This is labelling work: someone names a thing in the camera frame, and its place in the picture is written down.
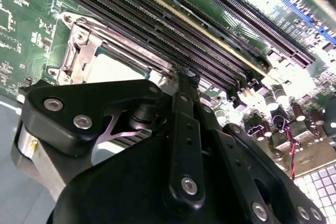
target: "dimm slot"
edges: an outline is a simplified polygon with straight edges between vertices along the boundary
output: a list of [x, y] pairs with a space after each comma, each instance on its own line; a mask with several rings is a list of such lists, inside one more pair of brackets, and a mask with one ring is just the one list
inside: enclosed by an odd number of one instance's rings
[[[161, 27], [160, 24], [156, 23], [149, 17], [144, 17], [143, 15], [132, 13], [134, 12], [133, 8], [127, 8], [126, 4], [122, 4], [120, 0], [97, 0], [101, 4], [104, 4], [107, 8], [110, 8], [112, 11], [119, 13], [120, 15], [126, 17], [129, 21], [134, 22], [136, 25], [141, 26], [143, 29], [147, 30], [149, 33], [154, 34], [157, 38], [161, 38], [165, 42], [169, 42], [171, 46], [177, 47], [177, 49], [183, 53], [185, 56], [190, 57], [193, 55], [197, 61], [199, 61], [203, 65], [213, 64], [213, 61], [210, 59], [209, 56], [202, 54], [194, 45], [188, 43], [185, 40], [176, 40], [176, 35]], [[233, 76], [237, 75], [236, 73], [230, 71], [225, 65], [220, 62], [214, 62], [213, 66], [214, 74], [218, 76], [225, 76], [225, 80], [230, 83], [234, 84], [236, 79]]]
[[255, 57], [259, 57], [262, 55], [262, 52], [260, 52], [253, 46], [249, 45], [248, 43], [240, 40], [238, 37], [227, 32], [226, 28], [223, 25], [221, 25], [219, 22], [217, 22], [216, 20], [208, 16], [203, 11], [199, 10], [196, 6], [194, 6], [190, 2], [186, 0], [176, 0], [176, 1], [180, 2], [181, 4], [183, 4], [183, 6], [191, 10], [195, 14], [197, 19], [206, 20], [209, 23], [209, 25], [212, 27], [212, 29], [216, 30], [217, 34], [221, 34], [221, 40], [225, 41], [225, 43], [229, 43], [229, 44], [235, 43]]
[[[108, 0], [99, 0], [101, 3], [109, 3]], [[118, 0], [118, 4], [119, 4], [119, 7], [120, 8], [124, 8], [124, 12], [122, 12], [120, 9], [119, 9], [119, 13], [124, 13], [124, 15], [126, 15], [126, 13], [132, 13], [134, 16], [133, 18], [136, 16], [138, 19], [144, 19], [142, 18], [142, 16], [136, 12], [136, 10], [134, 10], [132, 7], [127, 7], [127, 5], [122, 5], [123, 1], [122, 0]], [[138, 9], [145, 9], [147, 8], [146, 6], [141, 6], [141, 7], [138, 7]], [[171, 22], [169, 20], [169, 23], [165, 24], [166, 21], [163, 21], [163, 22], [156, 22], [155, 20], [159, 20], [160, 18], [162, 18], [162, 14], [159, 14], [157, 15], [156, 17], [153, 17], [154, 15], [154, 11], [151, 10], [151, 9], [146, 9], [145, 14], [149, 14], [149, 17], [147, 17], [147, 20], [146, 23], [147, 23], [147, 26], [148, 27], [148, 24], [150, 23], [153, 27], [152, 28], [149, 28], [151, 31], [152, 34], [155, 34], [157, 35], [158, 37], [162, 36], [160, 35], [160, 33], [162, 34], [166, 34], [167, 36], [170, 37], [171, 40], [175, 40], [176, 41], [176, 33], [177, 34], [182, 34], [182, 40], [179, 40], [179, 41], [183, 41], [183, 40], [186, 40], [188, 42], [184, 42], [183, 45], [188, 48], [189, 50], [192, 51], [192, 53], [198, 55], [199, 57], [203, 58], [205, 61], [207, 62], [210, 62], [210, 57], [213, 57], [215, 58], [216, 60], [218, 60], [218, 68], [219, 68], [219, 71], [222, 71], [224, 74], [227, 75], [227, 79], [230, 83], [234, 83], [235, 82], [235, 79], [241, 79], [243, 78], [243, 73], [239, 74], [239, 72], [242, 71], [242, 69], [240, 68], [240, 71], [238, 72], [237, 70], [237, 66], [233, 66], [231, 64], [231, 62], [225, 60], [223, 57], [221, 57], [221, 55], [215, 53], [210, 47], [206, 47], [204, 43], [202, 43], [201, 40], [197, 40], [193, 37], [193, 34], [189, 31], [185, 31], [185, 30], [181, 30], [179, 29], [179, 27], [177, 27], [173, 22]], [[199, 46], [197, 46], [198, 44], [201, 44], [201, 45], [204, 45], [205, 49], [206, 50], [202, 50]]]
[[213, 74], [212, 66], [206, 64], [205, 66], [197, 62], [193, 58], [186, 58], [175, 47], [171, 47], [164, 41], [158, 40], [154, 36], [146, 33], [146, 31], [141, 31], [141, 28], [134, 27], [134, 25], [122, 16], [118, 14], [111, 14], [107, 11], [104, 6], [95, 3], [93, 0], [73, 0], [80, 4], [82, 7], [91, 11], [93, 14], [101, 17], [105, 22], [107, 22], [111, 28], [118, 31], [120, 34], [124, 35], [128, 39], [138, 42], [141, 46], [151, 51], [154, 54], [159, 54], [162, 59], [173, 63], [174, 65], [182, 68], [191, 68], [201, 74], [201, 76], [208, 82], [212, 83], [214, 86], [229, 90], [232, 86], [226, 82], [224, 77], [216, 77]]
[[184, 24], [172, 13], [167, 13], [167, 10], [164, 10], [160, 6], [155, 5], [151, 0], [126, 0], [130, 4], [133, 4], [139, 10], [150, 15], [154, 15], [157, 19], [162, 19], [166, 21], [167, 27], [173, 27], [179, 32], [183, 32], [184, 36], [192, 37], [188, 38], [194, 45], [198, 46], [199, 49], [202, 49], [204, 52], [215, 57], [218, 61], [228, 65], [235, 71], [245, 72], [248, 68], [239, 62], [236, 58], [230, 55], [228, 52], [224, 51], [222, 48], [219, 48], [212, 41], [208, 40], [200, 34], [195, 29], [192, 29], [190, 26]]

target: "ram slot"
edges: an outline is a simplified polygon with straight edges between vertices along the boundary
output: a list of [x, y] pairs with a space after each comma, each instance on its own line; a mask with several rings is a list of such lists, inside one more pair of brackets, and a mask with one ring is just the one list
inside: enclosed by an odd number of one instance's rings
[[177, 49], [183, 53], [185, 56], [190, 57], [191, 55], [197, 61], [203, 65], [212, 65], [214, 73], [219, 76], [225, 76], [226, 81], [230, 84], [234, 84], [236, 79], [241, 79], [243, 76], [238, 75], [233, 72], [217, 59], [213, 60], [210, 55], [205, 54], [194, 44], [192, 44], [187, 39], [180, 39], [176, 34], [158, 22], [155, 18], [153, 19], [151, 15], [145, 15], [137, 12], [132, 6], [128, 5], [122, 0], [97, 0], [101, 4], [104, 4], [107, 8], [112, 11], [121, 14], [126, 17], [129, 21], [134, 24], [144, 28], [149, 33], [154, 34], [157, 38], [161, 38], [163, 41], [168, 42], [171, 46], [177, 47]]
[[238, 46], [245, 49], [247, 52], [249, 52], [255, 57], [263, 55], [263, 53], [257, 48], [240, 40], [237, 36], [234, 36], [233, 34], [227, 32], [226, 27], [224, 27], [222, 24], [220, 24], [219, 22], [208, 16], [206, 13], [199, 10], [196, 6], [192, 5], [190, 2], [186, 0], [171, 0], [171, 1], [172, 2], [178, 1], [187, 9], [191, 10], [198, 20], [206, 20], [206, 22], [211, 26], [211, 30], [215, 30], [216, 34], [220, 34], [221, 40], [225, 41], [225, 43], [228, 43], [230, 45], [237, 44]]
[[139, 11], [155, 17], [156, 20], [160, 20], [166, 27], [176, 31], [179, 36], [188, 39], [199, 49], [203, 50], [203, 52], [210, 54], [213, 58], [225, 64], [232, 70], [244, 73], [248, 69], [242, 62], [239, 62], [235, 57], [207, 39], [203, 34], [200, 34], [199, 31], [192, 29], [173, 14], [168, 13], [164, 8], [152, 3], [151, 0], [125, 1], [133, 5]]
[[194, 54], [198, 56], [203, 62], [212, 63], [213, 58], [217, 62], [214, 67], [217, 71], [221, 71], [226, 75], [227, 81], [230, 84], [234, 84], [236, 79], [243, 78], [243, 73], [237, 71], [237, 67], [233, 66], [229, 61], [225, 60], [219, 54], [216, 54], [209, 47], [205, 50], [199, 47], [202, 41], [195, 38], [194, 34], [183, 29], [179, 29], [175, 23], [170, 20], [164, 20], [164, 13], [155, 13], [156, 10], [148, 7], [146, 3], [136, 3], [135, 0], [97, 0], [107, 7], [117, 9], [118, 12], [125, 17], [128, 17], [129, 21], [132, 21], [142, 27], [145, 27], [147, 31], [156, 35], [158, 38], [162, 38], [165, 41], [169, 41], [171, 44], [176, 45], [180, 42], [180, 52], [184, 55]]
[[300, 67], [306, 68], [314, 62], [303, 46], [242, 0], [212, 1]]
[[146, 48], [148, 51], [156, 54], [162, 59], [169, 61], [176, 67], [191, 68], [196, 70], [206, 81], [212, 83], [214, 86], [229, 90], [232, 85], [227, 82], [225, 74], [216, 70], [216, 63], [208, 64], [201, 59], [195, 57], [194, 55], [183, 55], [179, 50], [179, 44], [170, 45], [166, 43], [163, 39], [159, 39], [148, 31], [144, 30], [140, 26], [129, 22], [125, 17], [120, 15], [118, 12], [114, 14], [111, 13], [111, 9], [106, 8], [106, 6], [101, 3], [97, 3], [95, 0], [73, 0], [79, 5], [92, 12], [93, 14], [99, 16], [104, 20], [109, 26], [127, 37], [127, 39], [133, 42], [139, 43], [139, 45]]

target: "hole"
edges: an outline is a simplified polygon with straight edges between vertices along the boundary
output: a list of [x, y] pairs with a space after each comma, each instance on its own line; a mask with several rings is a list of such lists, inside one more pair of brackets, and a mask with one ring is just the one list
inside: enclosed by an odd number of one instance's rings
[[241, 162], [240, 162], [239, 160], [235, 160], [235, 162], [236, 162], [236, 165], [237, 165], [237, 166], [239, 166], [239, 167], [242, 166], [242, 164], [241, 164]]
[[71, 23], [71, 22], [72, 22], [72, 18], [71, 18], [70, 16], [65, 16], [65, 17], [64, 17], [64, 21], [65, 21], [66, 23]]
[[50, 70], [50, 72], [49, 72], [52, 76], [56, 76], [57, 75], [57, 73], [55, 72], [55, 71], [53, 71], [53, 70]]
[[53, 108], [57, 108], [58, 104], [59, 104], [58, 102], [49, 102], [49, 106]]
[[256, 183], [256, 186], [257, 186], [265, 204], [267, 206], [269, 206], [270, 203], [271, 203], [271, 194], [270, 194], [269, 190], [267, 189], [266, 185], [264, 184], [264, 182], [262, 182], [260, 179], [257, 179], [257, 178], [254, 179], [254, 183]]

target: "screw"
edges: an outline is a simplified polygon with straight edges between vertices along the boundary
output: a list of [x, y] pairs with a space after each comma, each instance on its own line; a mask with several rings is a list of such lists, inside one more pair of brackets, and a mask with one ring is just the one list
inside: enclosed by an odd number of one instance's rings
[[181, 99], [182, 99], [183, 101], [185, 101], [185, 102], [188, 101], [188, 98], [187, 98], [187, 97], [184, 97], [183, 95], [181, 96]]
[[154, 92], [154, 93], [157, 93], [157, 92], [158, 92], [157, 89], [156, 89], [155, 87], [149, 87], [149, 90], [152, 91], [152, 92]]
[[205, 112], [207, 112], [207, 113], [211, 113], [211, 109], [210, 109], [209, 107], [204, 106], [203, 108], [204, 108]]
[[317, 210], [316, 209], [314, 209], [314, 208], [310, 208], [310, 211], [313, 213], [313, 216], [316, 218], [316, 219], [318, 219], [318, 220], [322, 220], [322, 216], [320, 215], [320, 213], [319, 212], [317, 212]]
[[181, 180], [183, 190], [189, 195], [195, 195], [197, 193], [197, 184], [191, 178], [183, 177]]
[[63, 108], [63, 103], [55, 98], [49, 98], [43, 102], [44, 107], [50, 111], [59, 111]]
[[92, 127], [92, 120], [87, 115], [76, 115], [73, 120], [73, 124], [81, 130], [88, 130]]
[[65, 21], [66, 23], [71, 23], [71, 22], [72, 22], [72, 18], [71, 18], [71, 16], [69, 16], [69, 15], [65, 16], [65, 17], [64, 17], [64, 21]]
[[255, 213], [255, 215], [261, 220], [266, 221], [267, 220], [267, 213], [266, 210], [262, 207], [261, 204], [257, 202], [252, 203], [252, 210]]
[[307, 211], [305, 211], [305, 209], [303, 207], [298, 206], [297, 209], [299, 211], [299, 214], [303, 217], [303, 219], [309, 220], [309, 215], [308, 215]]
[[241, 132], [240, 128], [237, 125], [233, 125], [232, 129], [234, 132], [236, 132], [237, 134], [239, 134]]
[[83, 33], [82, 31], [76, 31], [73, 34], [73, 40], [77, 44], [82, 45], [82, 44], [86, 43], [86, 41], [88, 40], [88, 36], [85, 33]]

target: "capacitor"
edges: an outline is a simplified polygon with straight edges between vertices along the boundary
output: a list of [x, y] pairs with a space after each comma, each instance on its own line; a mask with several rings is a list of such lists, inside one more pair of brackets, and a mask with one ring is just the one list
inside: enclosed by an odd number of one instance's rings
[[294, 116], [296, 118], [296, 121], [301, 122], [301, 121], [304, 121], [306, 119], [306, 116], [304, 115], [304, 112], [302, 111], [302, 108], [301, 108], [300, 105], [294, 104], [292, 106], [292, 110], [293, 110]]
[[265, 139], [262, 131], [258, 131], [258, 132], [255, 134], [255, 136], [256, 136], [256, 139], [257, 139], [258, 141], [262, 141], [262, 140]]
[[310, 117], [315, 125], [323, 125], [323, 115], [319, 110], [312, 110], [310, 111]]
[[219, 124], [224, 124], [226, 122], [226, 116], [224, 110], [217, 110], [215, 112]]
[[264, 134], [264, 136], [265, 137], [272, 136], [272, 130], [271, 130], [271, 127], [269, 126], [269, 123], [266, 121], [263, 121], [261, 125], [264, 127], [262, 130], [262, 133]]
[[287, 94], [286, 94], [286, 92], [284, 91], [284, 89], [282, 87], [281, 88], [277, 88], [274, 91], [274, 96], [277, 99], [278, 103], [281, 103], [284, 106], [289, 105]]
[[275, 97], [274, 97], [274, 95], [272, 93], [268, 94], [265, 97], [265, 102], [266, 102], [267, 108], [270, 111], [276, 110], [279, 107], [279, 105], [277, 104], [277, 101], [275, 100]]

